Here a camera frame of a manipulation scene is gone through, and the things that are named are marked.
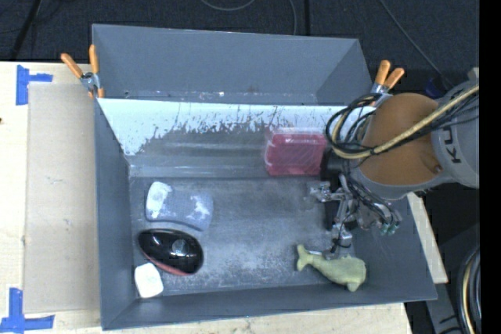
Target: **plush fish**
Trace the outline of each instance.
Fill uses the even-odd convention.
[[[302,245],[297,246],[297,253],[299,255],[297,260],[299,271],[310,264],[330,281],[347,286],[352,292],[356,291],[366,280],[366,264],[357,257],[347,255],[339,259],[327,260],[322,255],[309,253]]]

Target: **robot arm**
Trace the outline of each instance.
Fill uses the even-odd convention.
[[[327,217],[334,244],[350,239],[350,221],[395,232],[401,218],[391,204],[410,192],[448,182],[478,188],[478,131],[478,72],[438,100],[371,93],[334,115],[326,125],[326,169],[340,186],[331,197],[325,182],[321,191],[310,188],[322,202],[341,200],[337,215]]]

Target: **black computer mouse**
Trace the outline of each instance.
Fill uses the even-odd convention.
[[[174,275],[192,275],[204,262],[200,243],[185,232],[151,229],[138,235],[143,255],[159,269]]]

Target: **dark floor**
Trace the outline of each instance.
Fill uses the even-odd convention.
[[[92,24],[112,23],[358,38],[372,78],[382,59],[405,68],[397,92],[430,93],[431,81],[450,88],[479,64],[480,0],[205,1],[238,10],[201,0],[41,0],[23,36],[35,0],[0,0],[0,59],[59,61],[68,52],[88,62]],[[478,200],[478,190],[460,185],[426,194],[439,246],[479,222]],[[415,334],[433,332],[424,303],[406,306]]]

